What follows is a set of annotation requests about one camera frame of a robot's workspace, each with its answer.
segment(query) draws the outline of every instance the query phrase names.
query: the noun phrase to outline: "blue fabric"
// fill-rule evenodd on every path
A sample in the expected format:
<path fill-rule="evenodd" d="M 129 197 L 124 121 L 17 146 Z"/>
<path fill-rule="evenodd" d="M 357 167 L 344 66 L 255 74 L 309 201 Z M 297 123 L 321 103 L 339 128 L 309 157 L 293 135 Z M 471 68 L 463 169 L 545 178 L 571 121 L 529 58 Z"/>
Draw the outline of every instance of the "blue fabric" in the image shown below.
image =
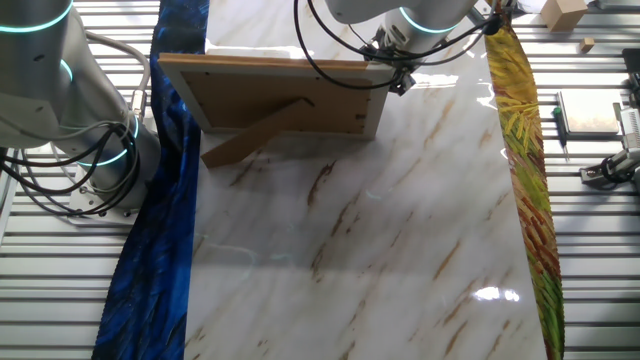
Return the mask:
<path fill-rule="evenodd" d="M 182 359 L 193 249 L 200 129 L 158 66 L 161 52 L 202 53 L 209 0 L 162 0 L 151 47 L 162 159 L 124 244 L 93 359 Z"/>

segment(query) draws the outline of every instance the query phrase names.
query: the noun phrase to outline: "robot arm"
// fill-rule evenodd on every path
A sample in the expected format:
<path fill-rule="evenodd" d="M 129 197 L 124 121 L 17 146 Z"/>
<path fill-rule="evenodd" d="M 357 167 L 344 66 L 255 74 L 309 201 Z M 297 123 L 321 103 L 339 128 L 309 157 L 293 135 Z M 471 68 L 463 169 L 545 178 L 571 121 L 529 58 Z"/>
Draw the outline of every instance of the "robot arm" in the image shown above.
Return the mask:
<path fill-rule="evenodd" d="M 386 13 L 381 47 L 421 53 L 436 46 L 472 10 L 477 0 L 326 0 L 344 24 Z"/>
<path fill-rule="evenodd" d="M 135 184 L 118 206 L 140 208 L 160 144 L 96 63 L 73 1 L 0 0 L 0 9 L 0 147 L 27 149 L 52 140 L 70 157 L 80 156 L 108 131 L 96 124 L 122 124 L 135 138 L 140 171 L 129 176 Z M 91 184 L 104 190 L 104 200 L 132 171 L 123 145 L 112 136 L 97 165 L 94 154 L 78 161 L 85 171 L 94 167 Z"/>

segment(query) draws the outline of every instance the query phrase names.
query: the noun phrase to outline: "small wooden block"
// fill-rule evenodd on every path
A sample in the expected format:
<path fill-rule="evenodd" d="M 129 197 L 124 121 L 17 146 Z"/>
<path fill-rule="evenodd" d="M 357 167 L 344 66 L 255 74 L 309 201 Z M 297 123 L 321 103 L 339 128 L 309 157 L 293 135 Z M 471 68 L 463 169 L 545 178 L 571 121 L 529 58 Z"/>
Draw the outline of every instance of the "small wooden block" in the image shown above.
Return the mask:
<path fill-rule="evenodd" d="M 573 31 L 587 12 L 584 0 L 547 0 L 540 16 L 549 31 Z"/>
<path fill-rule="evenodd" d="M 588 53 L 589 51 L 591 51 L 595 44 L 596 41 L 593 38 L 582 39 L 582 41 L 580 42 L 580 52 L 583 54 Z"/>

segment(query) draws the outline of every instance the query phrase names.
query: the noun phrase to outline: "black cable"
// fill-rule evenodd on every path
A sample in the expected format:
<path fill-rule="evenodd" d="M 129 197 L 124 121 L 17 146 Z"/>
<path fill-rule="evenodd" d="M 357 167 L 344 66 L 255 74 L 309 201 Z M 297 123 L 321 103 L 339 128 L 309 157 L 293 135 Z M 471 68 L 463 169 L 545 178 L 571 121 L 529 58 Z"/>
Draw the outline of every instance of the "black cable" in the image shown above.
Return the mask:
<path fill-rule="evenodd" d="M 355 31 L 355 29 L 353 28 L 353 26 L 351 26 L 351 24 L 349 24 L 348 26 L 349 26 L 349 29 L 351 29 L 351 32 L 352 32 L 355 36 L 357 36 L 357 37 L 358 37 L 358 39 L 360 39 L 360 41 L 362 41 L 362 43 L 363 43 L 365 46 L 369 46 L 369 44 L 368 44 L 368 43 L 367 43 L 367 42 L 362 38 L 362 36 L 360 36 L 360 34 L 358 34 L 358 32 L 357 32 L 357 31 Z"/>
<path fill-rule="evenodd" d="M 298 0 L 294 0 L 294 19 L 297 16 L 298 13 Z M 370 59 L 376 59 L 376 60 L 381 60 L 381 61 L 409 61 L 409 60 L 417 60 L 420 58 L 423 58 L 425 56 L 429 56 L 429 55 L 433 55 L 439 51 L 442 51 L 446 48 L 448 48 L 449 46 L 459 42 L 460 40 L 466 38 L 467 36 L 473 34 L 476 30 L 481 29 L 483 27 L 485 27 L 487 24 L 496 21 L 495 16 L 489 17 L 487 20 L 485 20 L 484 22 L 475 25 L 474 27 L 472 27 L 471 29 L 467 30 L 466 32 L 464 32 L 462 35 L 458 36 L 457 38 L 447 41 L 445 43 L 443 43 L 442 45 L 435 47 L 429 51 L 425 51 L 423 53 L 417 53 L 417 54 L 413 54 L 413 55 L 407 55 L 407 56 L 402 56 L 402 57 L 388 57 L 388 56 L 380 56 L 380 55 L 375 55 L 375 54 L 369 54 L 366 53 L 356 47 L 351 46 L 349 43 L 347 43 L 346 41 L 342 40 L 338 35 L 336 35 L 335 33 L 333 33 L 331 31 L 331 29 L 329 29 L 329 27 L 327 27 L 327 25 L 325 25 L 325 23 L 322 21 L 322 19 L 320 19 L 320 16 L 318 15 L 318 12 L 316 11 L 315 7 L 313 6 L 313 1 L 312 0 L 307 0 L 307 3 L 309 4 L 309 10 L 311 10 L 311 14 L 313 15 L 313 17 L 316 19 L 316 22 L 318 22 L 318 25 L 320 25 L 320 27 L 322 27 L 322 29 L 329 35 L 331 36 L 335 41 L 337 41 L 338 43 L 340 43 L 342 46 L 346 47 L 347 49 L 356 52 L 362 56 L 366 56 Z"/>
<path fill-rule="evenodd" d="M 11 167 L 7 166 L 4 162 L 0 162 L 0 169 L 2 169 L 3 171 L 5 171 L 9 176 L 11 176 L 12 178 L 16 179 L 16 181 L 18 181 L 20 184 L 22 184 L 23 186 L 27 186 L 33 190 L 36 190 L 38 192 L 41 193 L 47 193 L 49 195 L 64 195 L 64 194 L 68 194 L 70 192 L 72 192 L 73 190 L 76 190 L 78 188 L 80 188 L 82 185 L 84 185 L 84 183 L 86 183 L 87 181 L 89 181 L 89 178 L 91 178 L 91 175 L 93 175 L 93 173 L 95 172 L 97 166 L 98 166 L 98 162 L 100 162 L 100 156 L 102 155 L 102 152 L 106 146 L 107 141 L 109 140 L 109 137 L 115 133 L 116 129 L 119 126 L 111 126 L 109 128 L 109 130 L 107 130 L 107 132 L 102 136 L 102 138 L 100 138 L 100 141 L 98 141 L 98 150 L 96 151 L 96 155 L 93 158 L 93 163 L 91 164 L 91 167 L 89 168 L 89 170 L 87 171 L 87 174 L 80 179 L 76 184 L 73 184 L 72 186 L 66 188 L 66 189 L 59 189 L 59 190 L 54 190 L 54 189 L 46 189 L 43 188 L 41 186 L 35 185 L 31 182 L 29 182 L 28 180 L 24 179 L 22 176 L 20 176 L 20 174 L 18 174 L 17 172 L 15 172 L 13 169 L 11 169 Z"/>
<path fill-rule="evenodd" d="M 334 85 L 338 85 L 338 86 L 341 86 L 343 88 L 352 89 L 352 90 L 374 90 L 374 89 L 380 89 L 380 88 L 388 87 L 388 86 L 390 86 L 391 84 L 395 83 L 398 80 L 398 74 L 396 74 L 391 80 L 389 80 L 387 82 L 384 82 L 382 84 L 360 86 L 360 85 L 346 84 L 346 83 L 338 81 L 338 80 L 332 78 L 331 76 L 327 75 L 327 73 L 325 73 L 322 69 L 320 69 L 320 67 L 318 67 L 318 64 L 316 64 L 316 62 L 313 60 L 313 58 L 309 54 L 309 50 L 307 49 L 307 46 L 304 43 L 304 40 L 302 39 L 302 31 L 300 30 L 300 18 L 298 16 L 298 11 L 297 11 L 298 10 L 298 0 L 293 0 L 293 9 L 294 9 L 294 11 L 293 11 L 293 22 L 295 24 L 296 35 L 298 36 L 298 41 L 300 42 L 300 48 L 302 48 L 302 52 L 304 53 L 304 56 L 307 58 L 307 61 L 309 61 L 309 64 L 311 65 L 311 67 L 313 67 L 313 69 L 320 76 L 322 76 L 325 80 L 329 81 L 330 83 L 332 83 Z"/>
<path fill-rule="evenodd" d="M 105 135 L 102 135 L 102 137 L 100 138 L 99 141 L 96 141 L 93 145 L 91 145 L 91 147 L 89 147 L 83 153 L 81 153 L 79 155 L 76 155 L 74 157 L 71 157 L 71 158 L 69 158 L 67 160 L 63 160 L 63 161 L 41 163 L 41 162 L 33 162 L 33 161 L 27 161 L 27 160 L 23 160 L 23 159 L 17 159 L 17 158 L 11 157 L 11 156 L 3 155 L 3 154 L 0 154 L 0 160 L 7 161 L 7 162 L 10 162 L 10 163 L 13 163 L 13 164 L 17 164 L 17 165 L 25 165 L 25 166 L 33 166 L 33 167 L 44 167 L 44 168 L 71 165 L 71 164 L 76 163 L 77 161 L 80 161 L 80 160 L 84 159 L 85 157 L 91 155 L 91 153 L 96 151 L 96 149 L 98 149 L 98 147 L 101 144 L 100 141 L 102 141 L 102 139 L 105 137 Z"/>
<path fill-rule="evenodd" d="M 128 138 L 126 138 L 123 141 L 123 144 L 127 147 L 127 169 L 122 173 L 122 176 L 120 177 L 120 179 L 118 180 L 118 182 L 122 182 L 125 178 L 125 176 L 127 176 L 127 174 L 131 171 L 130 167 L 132 165 L 132 163 L 134 162 L 133 159 L 133 154 L 134 154 L 134 149 L 132 146 L 133 143 L 132 141 L 134 141 L 134 139 L 131 137 L 131 135 L 128 135 Z M 23 157 L 26 158 L 26 153 L 23 150 Z M 31 193 L 31 191 L 28 189 L 28 187 L 23 186 L 23 189 L 25 191 L 25 194 L 36 204 L 38 205 L 40 208 L 42 208 L 43 210 L 50 212 L 54 215 L 59 215 L 59 216 L 82 216 L 82 215 L 96 215 L 96 214 L 100 214 L 103 212 L 106 212 L 112 208 L 114 208 L 115 206 L 117 206 L 120 201 L 122 201 L 122 199 L 129 193 L 129 191 L 131 191 L 131 189 L 133 188 L 133 185 L 135 184 L 136 180 L 137 180 L 137 176 L 139 174 L 139 170 L 140 170 L 140 166 L 139 166 L 140 162 L 137 161 L 136 162 L 136 167 L 133 169 L 134 174 L 133 176 L 123 184 L 122 187 L 120 187 L 119 189 L 114 191 L 114 194 L 108 198 L 107 200 L 105 200 L 102 204 L 91 208 L 89 210 L 74 210 L 69 208 L 68 206 L 56 201 L 55 199 L 53 199 L 50 195 L 46 194 L 46 193 L 41 193 L 45 198 L 47 198 L 49 201 L 51 201 L 51 203 L 53 203 L 54 205 L 60 207 L 61 209 L 64 209 L 66 211 L 57 211 L 54 209 L 49 208 L 48 206 L 46 206 L 45 204 L 41 203 L 40 201 L 38 201 L 38 199 L 35 198 L 35 196 Z M 26 166 L 27 168 L 27 172 L 29 174 L 29 176 L 31 177 L 31 180 L 34 182 L 34 184 L 38 185 L 38 180 L 36 179 L 36 177 L 33 174 L 33 171 L 31 169 L 30 166 Z"/>

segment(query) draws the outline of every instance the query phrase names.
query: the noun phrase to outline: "yellow fabric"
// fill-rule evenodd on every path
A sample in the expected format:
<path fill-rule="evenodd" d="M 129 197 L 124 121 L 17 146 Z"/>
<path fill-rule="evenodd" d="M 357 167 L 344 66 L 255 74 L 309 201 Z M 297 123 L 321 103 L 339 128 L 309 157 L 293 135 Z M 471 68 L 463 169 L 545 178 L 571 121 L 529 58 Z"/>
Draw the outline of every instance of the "yellow fabric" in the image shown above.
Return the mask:
<path fill-rule="evenodd" d="M 564 356 L 564 309 L 536 84 L 510 25 L 485 42 L 547 358 L 559 360 Z"/>

